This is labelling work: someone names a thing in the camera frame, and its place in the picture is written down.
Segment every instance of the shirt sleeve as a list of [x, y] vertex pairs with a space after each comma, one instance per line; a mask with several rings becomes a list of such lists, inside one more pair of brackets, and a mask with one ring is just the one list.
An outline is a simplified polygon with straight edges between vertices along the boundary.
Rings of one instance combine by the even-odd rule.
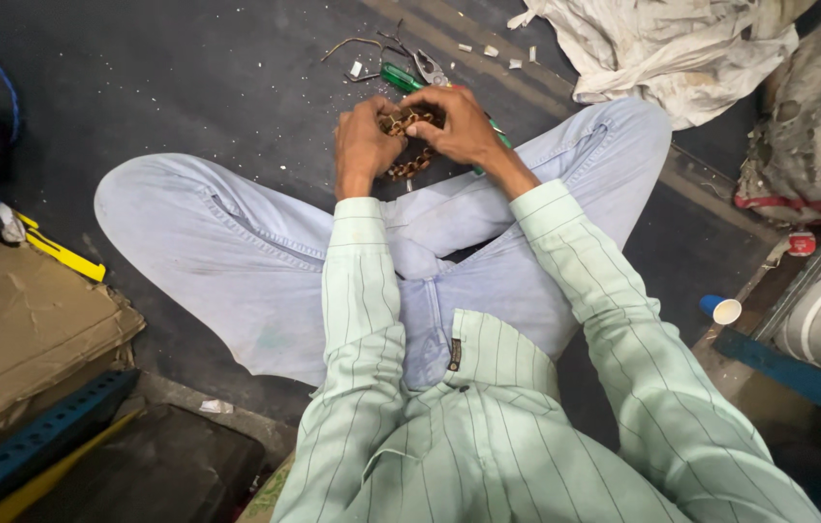
[[511, 210], [584, 325], [621, 457], [695, 521], [821, 521], [565, 184], [542, 184]]
[[404, 326], [379, 206], [374, 198], [336, 206], [323, 267], [326, 380], [301, 418], [272, 521], [338, 516], [371, 454], [401, 423]]

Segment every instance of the yellow handle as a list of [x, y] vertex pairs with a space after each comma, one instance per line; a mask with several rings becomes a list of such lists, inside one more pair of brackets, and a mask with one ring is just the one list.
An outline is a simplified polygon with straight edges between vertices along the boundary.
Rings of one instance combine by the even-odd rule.
[[103, 281], [103, 275], [107, 272], [106, 267], [103, 265], [95, 265], [94, 263], [91, 263], [90, 261], [87, 261], [79, 255], [69, 251], [67, 248], [49, 240], [42, 235], [42, 232], [36, 231], [36, 229], [39, 228], [39, 224], [35, 221], [26, 218], [15, 210], [13, 211], [13, 214], [27, 225], [26, 239], [29, 240], [29, 243], [44, 251], [45, 254], [52, 256], [59, 262], [62, 262], [75, 271], [78, 271], [82, 275], [99, 282]]

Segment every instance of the man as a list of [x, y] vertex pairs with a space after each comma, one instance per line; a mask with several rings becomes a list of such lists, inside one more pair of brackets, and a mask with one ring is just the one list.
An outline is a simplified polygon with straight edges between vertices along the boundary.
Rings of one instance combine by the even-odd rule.
[[[489, 179], [371, 198], [404, 147], [377, 123], [398, 107], [376, 97], [340, 116], [332, 217], [183, 155], [132, 160], [98, 189], [117, 248], [237, 361], [320, 385], [274, 520], [821, 521], [620, 254], [665, 114], [593, 106], [514, 152], [471, 92], [401, 105], [421, 102], [445, 128], [408, 134]], [[620, 457], [558, 404], [554, 362], [578, 323]]]

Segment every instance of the striped shirt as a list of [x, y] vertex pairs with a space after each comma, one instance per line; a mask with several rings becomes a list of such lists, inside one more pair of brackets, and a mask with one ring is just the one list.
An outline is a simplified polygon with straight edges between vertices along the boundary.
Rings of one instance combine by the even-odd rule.
[[442, 382], [407, 390], [379, 202], [350, 198], [323, 272], [326, 380], [273, 521], [821, 521], [566, 186], [511, 209], [584, 324], [620, 453], [572, 427], [554, 363], [491, 315], [456, 310]]

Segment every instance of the blue paper cup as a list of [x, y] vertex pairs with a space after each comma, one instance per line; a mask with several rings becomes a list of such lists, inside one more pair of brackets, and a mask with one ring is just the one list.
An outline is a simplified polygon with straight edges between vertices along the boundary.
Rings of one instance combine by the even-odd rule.
[[697, 304], [701, 312], [713, 318], [720, 325], [729, 325], [740, 317], [743, 306], [736, 300], [708, 294]]

